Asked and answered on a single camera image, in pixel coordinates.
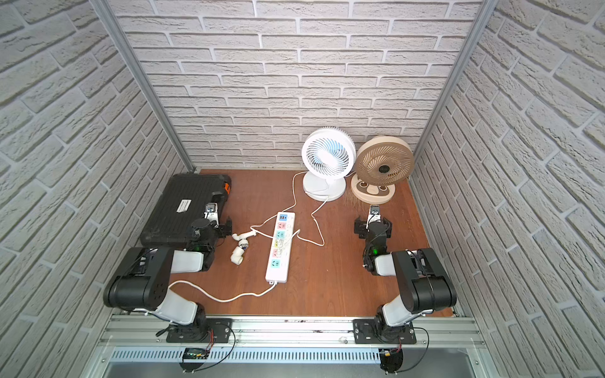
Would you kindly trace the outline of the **white power strip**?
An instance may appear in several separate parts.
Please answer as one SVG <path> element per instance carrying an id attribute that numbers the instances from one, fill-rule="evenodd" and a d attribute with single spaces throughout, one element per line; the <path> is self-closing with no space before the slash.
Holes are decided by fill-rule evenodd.
<path id="1" fill-rule="evenodd" d="M 277 214 L 265 275 L 268 283 L 282 284 L 288 280 L 295 219 L 296 215 L 292 212 Z"/>

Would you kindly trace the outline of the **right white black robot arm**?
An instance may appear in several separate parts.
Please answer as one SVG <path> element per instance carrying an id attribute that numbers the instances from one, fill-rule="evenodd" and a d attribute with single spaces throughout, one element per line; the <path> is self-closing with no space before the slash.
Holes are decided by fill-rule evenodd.
<path id="1" fill-rule="evenodd" d="M 364 268 L 375 276 L 395 277 L 399 294 L 378 307 L 372 319 L 353 321 L 357 344 L 414 344 L 413 321 L 423 315 L 453 307 L 454 285 L 431 248 L 388 251 L 392 222 L 381 217 L 378 205 L 370 206 L 366 220 L 356 219 L 354 233 L 365 240 Z"/>

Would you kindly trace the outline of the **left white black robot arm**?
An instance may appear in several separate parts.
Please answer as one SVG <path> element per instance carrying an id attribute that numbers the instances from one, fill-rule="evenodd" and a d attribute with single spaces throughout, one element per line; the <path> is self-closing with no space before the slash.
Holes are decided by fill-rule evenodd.
<path id="1" fill-rule="evenodd" d="M 219 223 L 219 206 L 206 203 L 204 216 L 191 223 L 191 240 L 184 250 L 173 247 L 133 247 L 116 268 L 103 293 L 105 306 L 151 314 L 169 325 L 156 333 L 168 343 L 226 343 L 230 321 L 212 324 L 203 305 L 169 288 L 172 274 L 206 272 L 214 262 L 217 241 L 231 232 L 231 222 Z"/>

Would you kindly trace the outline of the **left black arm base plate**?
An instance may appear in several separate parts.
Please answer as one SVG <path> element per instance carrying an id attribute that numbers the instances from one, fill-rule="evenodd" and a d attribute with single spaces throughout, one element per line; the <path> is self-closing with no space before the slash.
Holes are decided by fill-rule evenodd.
<path id="1" fill-rule="evenodd" d="M 167 343 L 228 343 L 231 337 L 232 318 L 209 318 L 201 324 L 172 325 L 167 333 Z"/>

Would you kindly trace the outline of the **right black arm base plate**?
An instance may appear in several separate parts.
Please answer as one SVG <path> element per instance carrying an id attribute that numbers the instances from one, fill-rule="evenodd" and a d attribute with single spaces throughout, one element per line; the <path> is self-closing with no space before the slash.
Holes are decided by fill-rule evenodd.
<path id="1" fill-rule="evenodd" d="M 358 318 L 352 321 L 356 344 L 416 344 L 412 324 L 396 327 L 387 326 L 376 318 Z"/>

